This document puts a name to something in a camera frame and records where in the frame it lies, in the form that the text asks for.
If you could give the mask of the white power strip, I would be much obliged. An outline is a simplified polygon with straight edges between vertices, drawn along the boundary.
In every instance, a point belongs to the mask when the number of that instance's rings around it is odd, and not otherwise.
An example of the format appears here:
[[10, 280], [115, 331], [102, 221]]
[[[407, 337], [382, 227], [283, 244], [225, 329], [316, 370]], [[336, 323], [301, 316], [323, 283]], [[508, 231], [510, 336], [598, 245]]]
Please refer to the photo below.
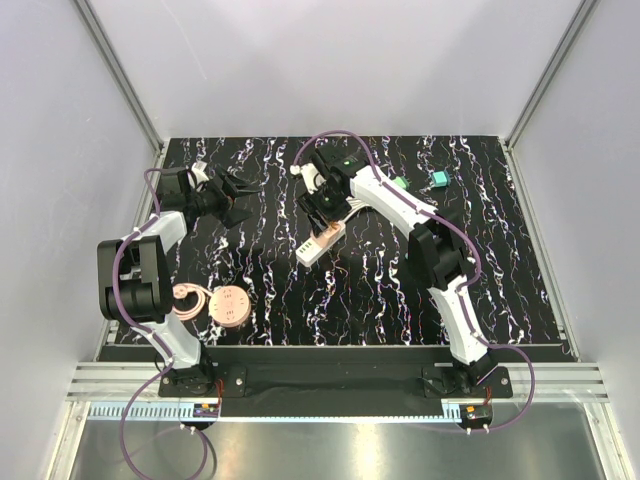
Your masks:
[[333, 247], [321, 249], [312, 241], [311, 236], [296, 249], [297, 261], [307, 268], [310, 268]]

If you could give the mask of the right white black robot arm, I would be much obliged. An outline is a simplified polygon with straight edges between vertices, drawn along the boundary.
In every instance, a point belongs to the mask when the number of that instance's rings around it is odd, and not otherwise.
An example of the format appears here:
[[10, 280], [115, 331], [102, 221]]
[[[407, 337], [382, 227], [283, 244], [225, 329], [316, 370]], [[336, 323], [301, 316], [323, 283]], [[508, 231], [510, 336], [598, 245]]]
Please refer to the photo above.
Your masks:
[[297, 203], [314, 233], [344, 220], [351, 201], [366, 204], [400, 231], [410, 271], [428, 290], [446, 328], [455, 387], [470, 397], [486, 389], [497, 362], [469, 295], [475, 279], [468, 275], [468, 256], [479, 258], [458, 226], [459, 216], [418, 200], [371, 161], [329, 144], [316, 148], [309, 162], [291, 166], [290, 173], [305, 182], [307, 191]]

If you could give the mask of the pink cube plug adapter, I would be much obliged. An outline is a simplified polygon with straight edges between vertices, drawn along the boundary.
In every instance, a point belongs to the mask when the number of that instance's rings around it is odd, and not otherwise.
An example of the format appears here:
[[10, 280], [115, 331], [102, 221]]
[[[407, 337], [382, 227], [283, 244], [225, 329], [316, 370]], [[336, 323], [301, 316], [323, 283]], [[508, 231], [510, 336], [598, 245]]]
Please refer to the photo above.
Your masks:
[[319, 234], [311, 236], [312, 241], [321, 249], [330, 249], [345, 233], [345, 224], [334, 222]]

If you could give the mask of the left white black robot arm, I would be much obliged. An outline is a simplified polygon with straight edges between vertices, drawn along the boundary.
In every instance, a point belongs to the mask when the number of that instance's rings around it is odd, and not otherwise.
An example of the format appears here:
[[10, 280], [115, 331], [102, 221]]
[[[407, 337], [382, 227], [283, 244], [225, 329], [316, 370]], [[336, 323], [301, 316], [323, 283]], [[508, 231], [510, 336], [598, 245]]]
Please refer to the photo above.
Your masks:
[[144, 180], [153, 201], [148, 220], [128, 236], [97, 246], [100, 310], [154, 347], [164, 363], [163, 379], [203, 396], [214, 388], [216, 372], [202, 342], [173, 311], [166, 254], [202, 217], [227, 229], [250, 218], [251, 212], [235, 203], [258, 189], [220, 167], [213, 176], [196, 167], [151, 168]]

